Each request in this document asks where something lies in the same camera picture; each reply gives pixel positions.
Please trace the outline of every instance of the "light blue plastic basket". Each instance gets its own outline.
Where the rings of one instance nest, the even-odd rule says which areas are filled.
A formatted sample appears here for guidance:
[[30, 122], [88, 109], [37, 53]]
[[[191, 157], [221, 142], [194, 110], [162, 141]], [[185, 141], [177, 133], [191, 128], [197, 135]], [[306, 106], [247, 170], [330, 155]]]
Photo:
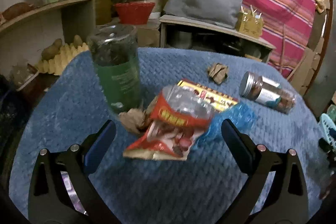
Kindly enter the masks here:
[[329, 115], [323, 113], [320, 117], [319, 125], [322, 127], [324, 136], [323, 138], [336, 150], [336, 141], [333, 137], [329, 135], [329, 129], [333, 128], [336, 130], [336, 125]]

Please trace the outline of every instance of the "plastic bag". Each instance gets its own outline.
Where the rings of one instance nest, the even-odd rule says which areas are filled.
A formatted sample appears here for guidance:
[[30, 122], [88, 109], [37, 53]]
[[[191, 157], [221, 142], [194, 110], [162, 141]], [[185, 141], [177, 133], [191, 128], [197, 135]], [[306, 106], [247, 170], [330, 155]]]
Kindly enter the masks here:
[[166, 86], [151, 113], [152, 124], [132, 143], [124, 157], [186, 160], [197, 138], [207, 131], [214, 108], [189, 90]]
[[193, 150], [204, 145], [206, 142], [214, 141], [216, 138], [222, 140], [221, 125], [225, 119], [230, 119], [236, 128], [243, 132], [252, 128], [256, 118], [255, 113], [245, 103], [239, 103], [226, 111], [216, 114], [211, 121], [208, 131], [197, 139]]

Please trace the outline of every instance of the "plastic jar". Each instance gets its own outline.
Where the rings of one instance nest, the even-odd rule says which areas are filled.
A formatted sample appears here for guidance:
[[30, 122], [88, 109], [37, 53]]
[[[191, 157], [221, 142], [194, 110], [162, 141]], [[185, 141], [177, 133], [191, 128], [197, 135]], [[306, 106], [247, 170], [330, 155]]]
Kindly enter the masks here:
[[140, 104], [140, 76], [136, 28], [117, 24], [103, 26], [89, 37], [95, 71], [106, 100], [120, 113]]
[[295, 104], [295, 95], [264, 76], [247, 71], [241, 80], [239, 94], [247, 99], [288, 113]]

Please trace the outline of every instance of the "red snack packet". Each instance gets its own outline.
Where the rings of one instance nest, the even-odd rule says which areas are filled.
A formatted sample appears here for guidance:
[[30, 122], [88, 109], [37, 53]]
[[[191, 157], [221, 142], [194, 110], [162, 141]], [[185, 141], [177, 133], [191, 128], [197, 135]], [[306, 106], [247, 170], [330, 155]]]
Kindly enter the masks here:
[[124, 157], [186, 160], [191, 146], [209, 127], [213, 107], [179, 86], [165, 87], [151, 113], [146, 133], [126, 148]]

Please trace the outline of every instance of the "glass jar with brown contents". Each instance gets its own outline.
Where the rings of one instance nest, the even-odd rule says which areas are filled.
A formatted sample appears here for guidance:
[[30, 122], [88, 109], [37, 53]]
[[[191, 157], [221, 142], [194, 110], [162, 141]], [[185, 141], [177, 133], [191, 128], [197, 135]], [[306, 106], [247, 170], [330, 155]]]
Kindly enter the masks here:
[[241, 80], [239, 94], [247, 99], [287, 114], [295, 104], [295, 95], [264, 76], [247, 71]]

